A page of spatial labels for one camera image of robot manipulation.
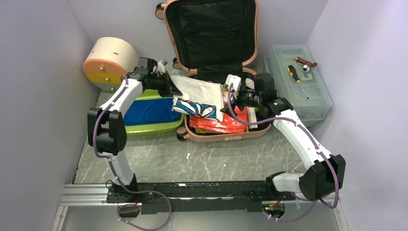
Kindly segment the red white patterned cloth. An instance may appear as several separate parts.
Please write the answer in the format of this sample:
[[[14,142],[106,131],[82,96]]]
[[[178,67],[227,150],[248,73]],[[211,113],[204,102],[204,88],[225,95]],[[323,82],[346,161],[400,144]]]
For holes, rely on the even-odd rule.
[[[242,124],[226,114],[224,114],[224,119],[222,122],[217,122],[198,116],[190,116],[189,126],[201,133],[235,134],[245,133],[248,131],[248,125]]]

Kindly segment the white printed cloth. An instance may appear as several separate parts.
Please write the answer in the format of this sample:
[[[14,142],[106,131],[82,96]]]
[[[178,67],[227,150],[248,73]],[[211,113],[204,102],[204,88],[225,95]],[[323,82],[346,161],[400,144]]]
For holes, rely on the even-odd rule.
[[[217,122],[223,121],[220,109],[224,107],[224,102],[220,84],[184,76],[170,78],[182,93],[181,96],[173,96],[173,111]]]

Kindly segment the blue cloth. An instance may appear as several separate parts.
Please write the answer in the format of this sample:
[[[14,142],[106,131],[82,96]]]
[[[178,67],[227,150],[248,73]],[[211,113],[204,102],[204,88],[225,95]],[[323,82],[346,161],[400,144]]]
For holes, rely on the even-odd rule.
[[[135,100],[124,116],[126,126],[175,122],[181,119],[179,112],[172,110],[172,98]]]

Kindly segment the green plastic tray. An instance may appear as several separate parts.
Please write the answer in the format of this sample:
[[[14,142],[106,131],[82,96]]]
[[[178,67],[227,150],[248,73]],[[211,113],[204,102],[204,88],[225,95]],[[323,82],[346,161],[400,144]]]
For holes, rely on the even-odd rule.
[[[156,90],[146,90],[141,96],[136,100],[152,100],[160,98],[172,98],[172,97],[161,97]],[[168,123],[158,123],[158,124],[148,124],[148,125],[135,125],[135,126],[126,126],[126,132],[128,135],[150,135],[158,134],[164,132],[175,131],[183,122],[184,115],[181,114],[181,119],[175,122]]]

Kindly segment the pink hard-shell suitcase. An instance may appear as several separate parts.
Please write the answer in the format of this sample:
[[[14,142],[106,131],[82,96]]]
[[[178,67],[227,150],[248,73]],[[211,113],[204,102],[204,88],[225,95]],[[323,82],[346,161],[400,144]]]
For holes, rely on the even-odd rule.
[[[168,29],[175,69],[214,83],[224,83],[228,74],[250,78],[275,95],[272,77],[248,67],[258,53],[255,0],[169,0],[157,4],[155,16]]]

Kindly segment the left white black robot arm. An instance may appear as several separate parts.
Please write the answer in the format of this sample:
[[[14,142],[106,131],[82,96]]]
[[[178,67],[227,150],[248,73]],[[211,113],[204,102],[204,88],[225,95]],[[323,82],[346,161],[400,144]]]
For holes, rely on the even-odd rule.
[[[166,71],[166,64],[166,60],[139,58],[134,70],[119,76],[120,86],[112,97],[88,111],[88,143],[95,155],[108,163],[113,183],[122,186],[119,196],[126,202],[134,201],[139,192],[136,175],[124,153],[127,143],[124,114],[145,90],[157,90],[161,97],[181,95]]]

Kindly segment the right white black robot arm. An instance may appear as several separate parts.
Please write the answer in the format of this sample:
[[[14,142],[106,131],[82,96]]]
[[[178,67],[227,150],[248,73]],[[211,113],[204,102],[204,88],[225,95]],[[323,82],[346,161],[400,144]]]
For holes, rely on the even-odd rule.
[[[324,202],[327,196],[334,194],[332,207],[336,207],[343,186],[345,159],[324,148],[302,123],[288,100],[277,97],[274,91],[263,91],[260,86],[249,88],[240,77],[231,74],[226,78],[225,87],[228,91],[227,104],[221,112],[245,124],[238,118],[235,108],[257,108],[264,119],[256,124],[271,123],[277,128],[296,150],[306,168],[305,173],[301,174],[279,172],[269,176],[266,179],[266,196],[276,200],[284,192],[300,193],[308,201]]]

